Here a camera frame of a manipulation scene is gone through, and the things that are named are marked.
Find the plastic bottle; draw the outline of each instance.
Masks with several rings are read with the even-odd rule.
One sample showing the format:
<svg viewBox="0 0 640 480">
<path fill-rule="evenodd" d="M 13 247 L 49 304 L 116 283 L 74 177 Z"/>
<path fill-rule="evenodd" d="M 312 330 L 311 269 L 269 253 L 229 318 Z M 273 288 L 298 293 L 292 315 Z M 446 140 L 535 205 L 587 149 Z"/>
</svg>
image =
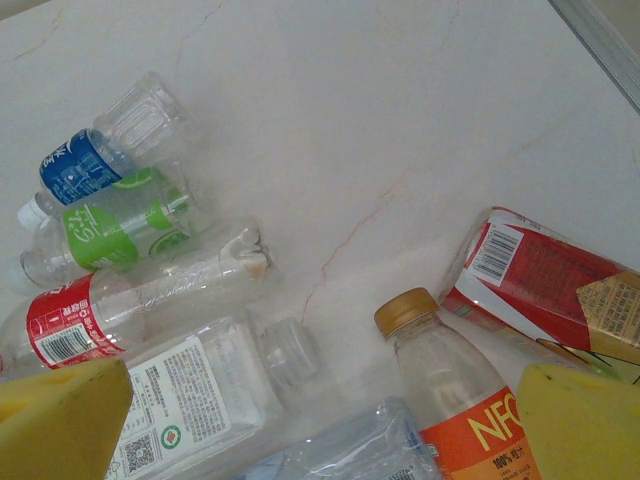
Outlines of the plastic bottle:
<svg viewBox="0 0 640 480">
<path fill-rule="evenodd" d="M 399 398 L 272 455 L 234 480 L 439 480 Z"/>
<path fill-rule="evenodd" d="M 82 129 L 40 165 L 41 190 L 18 212 L 35 230 L 49 215 L 158 160 L 185 158 L 193 122 L 158 74 L 147 73 L 93 128 Z"/>
<path fill-rule="evenodd" d="M 260 337 L 250 320 L 234 312 L 127 361 L 134 399 L 106 480 L 201 479 L 272 439 L 287 420 L 279 395 L 318 363 L 295 320 Z"/>
<path fill-rule="evenodd" d="M 0 328 L 2 374 L 19 378 L 113 356 L 167 331 L 206 324 L 179 310 L 166 321 L 163 312 L 194 297 L 211 308 L 258 298 L 273 270 L 253 220 L 223 222 L 177 250 L 128 271 L 100 270 L 24 302 Z"/>
<path fill-rule="evenodd" d="M 513 393 L 437 311 L 416 288 L 380 307 L 375 321 L 394 340 L 407 403 L 444 477 L 540 480 Z"/>
<path fill-rule="evenodd" d="M 132 264 L 204 229 L 211 219 L 179 164 L 162 167 L 144 168 L 45 220 L 32 247 L 5 265 L 7 287 L 34 296 L 100 268 Z"/>
</svg>

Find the orange bottle label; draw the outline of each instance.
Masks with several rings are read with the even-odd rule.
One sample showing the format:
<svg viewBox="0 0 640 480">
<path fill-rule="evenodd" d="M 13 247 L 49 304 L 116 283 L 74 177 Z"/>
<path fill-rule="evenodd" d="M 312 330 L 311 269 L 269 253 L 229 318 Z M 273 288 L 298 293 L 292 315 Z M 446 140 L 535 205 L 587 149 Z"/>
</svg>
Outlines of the orange bottle label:
<svg viewBox="0 0 640 480">
<path fill-rule="evenodd" d="M 447 480 L 542 479 L 509 387 L 421 436 Z"/>
</svg>

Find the bottle label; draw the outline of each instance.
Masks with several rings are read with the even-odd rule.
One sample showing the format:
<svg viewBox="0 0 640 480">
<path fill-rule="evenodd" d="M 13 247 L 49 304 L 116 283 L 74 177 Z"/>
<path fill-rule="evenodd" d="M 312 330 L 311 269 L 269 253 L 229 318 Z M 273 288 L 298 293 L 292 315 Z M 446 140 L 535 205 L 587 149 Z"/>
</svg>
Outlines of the bottle label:
<svg viewBox="0 0 640 480">
<path fill-rule="evenodd" d="M 156 186 L 146 187 L 152 175 L 153 170 L 145 168 L 112 185 L 114 189 L 126 192 L 121 194 L 124 196 L 119 198 L 119 203 L 112 206 L 115 214 L 102 207 L 109 202 L 100 201 L 87 202 L 62 214 L 69 250 L 78 265 L 89 271 L 127 265 L 141 256 L 155 255 L 188 238 L 173 228 L 159 199 L 149 200 L 147 188 L 153 188 L 151 198 L 157 198 Z M 172 191 L 169 192 L 169 201 L 172 200 Z M 105 192 L 106 197 L 113 190 Z M 181 208 L 187 208 L 186 202 L 177 207 L 178 210 Z"/>
<path fill-rule="evenodd" d="M 129 375 L 133 401 L 105 480 L 136 479 L 167 468 L 231 429 L 198 337 L 129 369 Z"/>
<path fill-rule="evenodd" d="M 509 387 L 421 435 L 448 480 L 541 480 Z"/>
<path fill-rule="evenodd" d="M 93 148 L 86 129 L 80 130 L 42 161 L 40 177 L 63 205 L 91 195 L 122 178 Z"/>
<path fill-rule="evenodd" d="M 36 297 L 27 313 L 29 341 L 42 363 L 51 369 L 117 355 L 98 326 L 89 289 L 93 275 Z"/>
</svg>

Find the red bottle label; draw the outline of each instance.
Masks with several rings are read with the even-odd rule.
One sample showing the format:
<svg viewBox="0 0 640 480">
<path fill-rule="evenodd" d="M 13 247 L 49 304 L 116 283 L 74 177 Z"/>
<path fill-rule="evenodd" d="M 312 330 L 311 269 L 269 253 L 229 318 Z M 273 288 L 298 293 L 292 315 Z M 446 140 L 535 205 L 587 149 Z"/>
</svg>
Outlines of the red bottle label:
<svg viewBox="0 0 640 480">
<path fill-rule="evenodd" d="M 49 368 L 117 355 L 96 321 L 89 289 L 93 275 L 36 297 L 27 313 L 27 334 L 40 360 Z"/>
<path fill-rule="evenodd" d="M 421 432 L 447 480 L 541 480 L 520 424 L 516 399 L 504 387 L 483 402 Z"/>
</svg>

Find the yellow sponge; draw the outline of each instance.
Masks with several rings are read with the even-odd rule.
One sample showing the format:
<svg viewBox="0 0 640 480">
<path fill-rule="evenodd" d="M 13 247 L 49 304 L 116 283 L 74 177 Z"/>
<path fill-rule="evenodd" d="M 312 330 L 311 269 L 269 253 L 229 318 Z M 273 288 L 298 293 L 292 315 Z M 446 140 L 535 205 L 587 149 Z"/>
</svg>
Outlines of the yellow sponge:
<svg viewBox="0 0 640 480">
<path fill-rule="evenodd" d="M 103 480 L 131 397 L 113 359 L 0 384 L 0 478 Z"/>
<path fill-rule="evenodd" d="M 544 480 L 640 478 L 640 387 L 532 365 L 517 406 Z"/>
</svg>

